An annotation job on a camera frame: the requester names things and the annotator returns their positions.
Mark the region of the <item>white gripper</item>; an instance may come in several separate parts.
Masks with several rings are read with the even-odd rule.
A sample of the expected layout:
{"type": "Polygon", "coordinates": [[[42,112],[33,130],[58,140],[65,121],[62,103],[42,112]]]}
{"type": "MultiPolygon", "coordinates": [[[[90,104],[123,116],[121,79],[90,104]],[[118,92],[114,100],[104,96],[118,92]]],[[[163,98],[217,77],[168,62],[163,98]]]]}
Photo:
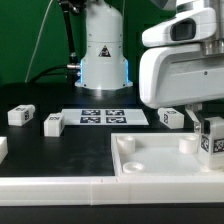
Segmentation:
{"type": "Polygon", "coordinates": [[[224,54],[206,56],[199,44],[151,48],[140,60],[139,91],[150,108],[187,104],[194,132],[202,134],[199,102],[224,98],[224,54]]]}

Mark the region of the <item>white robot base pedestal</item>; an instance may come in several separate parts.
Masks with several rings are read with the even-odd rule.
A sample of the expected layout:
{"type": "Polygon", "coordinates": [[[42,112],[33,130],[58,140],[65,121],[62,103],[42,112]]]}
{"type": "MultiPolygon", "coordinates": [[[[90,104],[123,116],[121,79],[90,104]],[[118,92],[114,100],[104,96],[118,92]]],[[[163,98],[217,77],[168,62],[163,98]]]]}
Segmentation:
{"type": "Polygon", "coordinates": [[[86,54],[80,79],[75,83],[93,91],[116,91],[133,83],[123,56],[123,18],[104,0],[87,0],[86,54]]]}

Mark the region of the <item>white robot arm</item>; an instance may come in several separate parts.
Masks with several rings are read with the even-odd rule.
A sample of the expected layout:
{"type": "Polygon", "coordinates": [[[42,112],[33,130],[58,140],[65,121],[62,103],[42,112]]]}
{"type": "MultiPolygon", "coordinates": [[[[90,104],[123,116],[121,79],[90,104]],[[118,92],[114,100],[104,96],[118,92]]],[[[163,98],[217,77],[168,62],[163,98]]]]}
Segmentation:
{"type": "Polygon", "coordinates": [[[175,16],[142,34],[141,101],[150,108],[183,105],[194,130],[208,134],[199,111],[224,98],[224,0],[151,0],[175,16]]]}

